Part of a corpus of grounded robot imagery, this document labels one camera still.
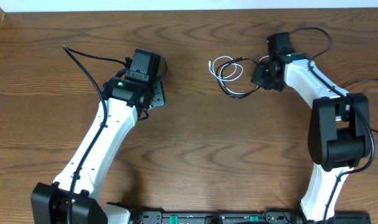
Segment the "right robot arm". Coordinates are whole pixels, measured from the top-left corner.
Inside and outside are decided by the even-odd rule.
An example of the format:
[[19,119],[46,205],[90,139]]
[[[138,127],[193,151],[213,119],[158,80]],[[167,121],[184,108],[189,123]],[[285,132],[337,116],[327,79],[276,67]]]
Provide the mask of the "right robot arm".
[[335,85],[313,57],[296,52],[289,32],[267,38],[268,62],[260,61],[252,82],[266,90],[294,89],[311,109],[308,152],[313,170],[300,211],[291,223],[333,223],[335,203],[349,175],[360,173],[375,158],[369,102],[362,93]]

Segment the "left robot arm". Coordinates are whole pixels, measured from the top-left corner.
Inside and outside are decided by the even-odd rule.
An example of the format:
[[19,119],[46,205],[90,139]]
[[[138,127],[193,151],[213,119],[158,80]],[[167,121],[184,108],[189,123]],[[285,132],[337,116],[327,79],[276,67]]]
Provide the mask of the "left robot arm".
[[111,163],[142,114],[165,106],[162,80],[166,60],[137,49],[123,69],[102,87],[96,117],[79,148],[50,185],[39,182],[32,194],[35,223],[129,223],[131,212],[118,203],[99,205]]

